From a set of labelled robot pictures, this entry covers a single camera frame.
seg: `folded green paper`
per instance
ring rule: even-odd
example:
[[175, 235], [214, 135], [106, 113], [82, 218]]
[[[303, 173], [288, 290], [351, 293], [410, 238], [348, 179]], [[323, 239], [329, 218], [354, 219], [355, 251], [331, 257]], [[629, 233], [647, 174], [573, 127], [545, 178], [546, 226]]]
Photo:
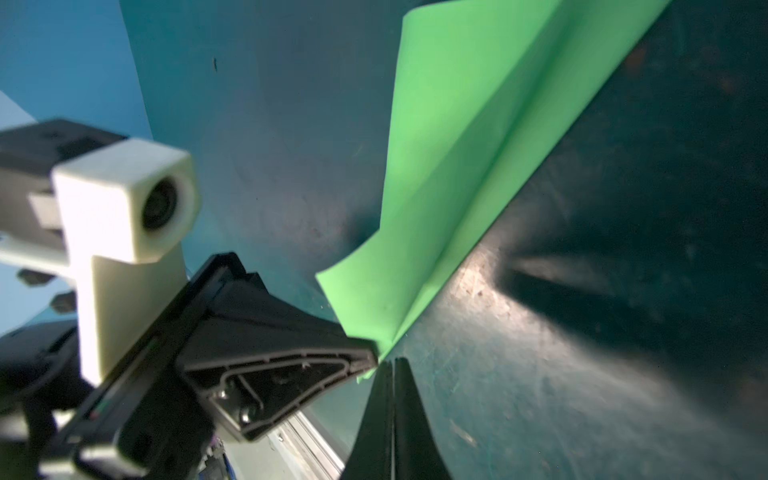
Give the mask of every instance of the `folded green paper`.
[[317, 279], [383, 358], [668, 0], [458, 0], [403, 20], [381, 226]]

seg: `blue wall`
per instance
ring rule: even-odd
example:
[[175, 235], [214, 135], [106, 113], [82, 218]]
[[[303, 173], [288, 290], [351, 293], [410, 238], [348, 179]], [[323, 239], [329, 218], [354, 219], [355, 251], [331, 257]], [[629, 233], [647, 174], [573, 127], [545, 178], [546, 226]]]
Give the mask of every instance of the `blue wall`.
[[152, 136], [118, 0], [1, 0], [0, 91], [38, 120]]

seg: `dark green table surface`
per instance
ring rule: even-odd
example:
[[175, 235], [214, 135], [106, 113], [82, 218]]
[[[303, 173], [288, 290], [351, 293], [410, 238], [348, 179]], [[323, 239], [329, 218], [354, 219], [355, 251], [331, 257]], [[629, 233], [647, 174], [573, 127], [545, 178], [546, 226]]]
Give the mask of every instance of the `dark green table surface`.
[[[418, 2], [123, 0], [195, 270], [313, 275], [378, 224]], [[397, 346], [455, 478], [768, 478], [768, 9], [677, 0]], [[307, 409], [348, 451], [370, 382]]]

